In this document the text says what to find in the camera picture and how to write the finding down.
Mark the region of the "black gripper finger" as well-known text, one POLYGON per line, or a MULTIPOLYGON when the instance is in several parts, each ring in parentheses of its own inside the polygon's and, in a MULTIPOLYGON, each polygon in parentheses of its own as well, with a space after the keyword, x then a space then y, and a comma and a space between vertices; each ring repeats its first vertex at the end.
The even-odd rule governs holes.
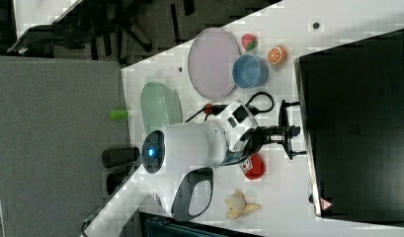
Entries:
POLYGON ((291 146, 291 141, 287 141, 283 144, 283 149, 289 160, 292 160, 295 156, 305 155, 305 151, 294 151, 291 146))
POLYGON ((299 102, 287 102, 282 100, 280 111, 279 111, 279 126, 289 126, 289 118, 287 109, 290 107, 298 106, 299 102))

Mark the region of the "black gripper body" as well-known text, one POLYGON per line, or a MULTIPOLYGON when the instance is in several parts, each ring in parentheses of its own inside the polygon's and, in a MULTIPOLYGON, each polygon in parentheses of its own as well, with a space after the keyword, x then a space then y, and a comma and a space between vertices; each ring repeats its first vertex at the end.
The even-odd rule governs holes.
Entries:
POLYGON ((247 154, 253 155, 258 153, 264 145, 283 144, 291 141, 300 134, 300 127, 291 126, 259 126, 252 133, 247 142, 247 154))

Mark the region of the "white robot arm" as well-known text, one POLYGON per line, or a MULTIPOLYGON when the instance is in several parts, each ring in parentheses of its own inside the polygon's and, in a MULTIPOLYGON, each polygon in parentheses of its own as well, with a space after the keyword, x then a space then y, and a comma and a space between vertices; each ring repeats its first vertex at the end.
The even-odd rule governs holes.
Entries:
POLYGON ((189 221, 206 211, 191 206, 203 182, 213 185, 213 169, 245 162, 262 146, 277 143, 289 156, 295 125, 259 126, 257 110, 234 101, 215 118, 169 124, 150 132, 142 145, 142 173, 160 205, 174 219, 189 221))

